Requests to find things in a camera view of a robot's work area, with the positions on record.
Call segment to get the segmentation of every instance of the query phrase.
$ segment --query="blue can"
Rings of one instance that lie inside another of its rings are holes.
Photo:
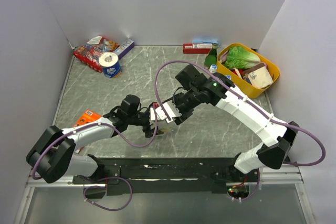
[[[113,52],[104,52],[99,57],[99,64],[107,78],[115,78],[121,74],[119,57]]]

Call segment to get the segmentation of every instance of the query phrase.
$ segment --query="green bottle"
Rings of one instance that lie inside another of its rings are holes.
[[[214,65],[217,64],[217,48],[218,48],[218,44],[213,43],[212,49],[210,50],[208,55],[205,57],[204,68],[209,69],[212,64]]]

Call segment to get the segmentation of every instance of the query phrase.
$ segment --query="plastic container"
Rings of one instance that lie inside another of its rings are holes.
[[[252,49],[239,44],[239,43],[233,43],[231,45],[229,45],[228,47],[226,47],[222,52],[220,52],[218,54],[217,57],[217,72],[222,73],[224,75],[230,75],[231,76],[231,80],[233,81],[233,83],[235,85],[237,85],[241,91],[247,95],[249,98],[254,99],[257,98],[258,96],[260,96],[265,90],[267,90],[270,86],[264,88],[264,89],[257,89],[255,87],[253,87],[251,84],[249,84],[247,81],[239,78],[237,75],[235,75],[234,73],[232,73],[228,68],[226,68],[224,65],[222,65],[219,62],[220,57],[227,51],[229,50],[231,47],[243,47],[245,50],[254,53],[255,55],[257,55],[260,60],[262,62],[265,62],[268,65],[268,71],[269,74],[271,75],[272,79],[273,79],[273,83],[279,78],[280,75],[280,70],[279,68],[272,63],[271,61],[269,61],[268,59],[266,59],[265,57],[263,57],[262,55],[258,54],[257,52],[254,52]]]

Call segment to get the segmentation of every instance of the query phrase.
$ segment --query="table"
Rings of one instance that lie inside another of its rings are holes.
[[[200,65],[205,55],[184,55],[182,46],[136,46],[121,59],[122,74],[114,79],[90,69],[78,59],[73,61],[56,118],[62,129],[71,127],[90,109],[101,115],[108,113],[127,94],[137,95],[143,106],[156,101],[154,77],[158,68],[174,59],[189,60]],[[175,63],[164,68],[158,78],[162,99],[172,96],[180,86],[175,79],[186,64]],[[265,94],[255,102],[270,111]],[[227,112],[210,104],[198,106],[193,116],[176,126],[168,124],[164,135],[146,148],[135,148],[120,136],[100,140],[86,146],[80,155],[97,157],[234,157],[258,145],[261,140]],[[134,143],[146,143],[141,127],[129,126],[125,136]]]

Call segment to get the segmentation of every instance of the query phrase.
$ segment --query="can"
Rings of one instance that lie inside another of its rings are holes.
[[[215,64],[212,64],[209,68],[210,73],[215,73],[217,72],[217,66]]]
[[[113,52],[104,52],[99,57],[99,64],[107,78],[115,78],[121,74],[119,58]]]

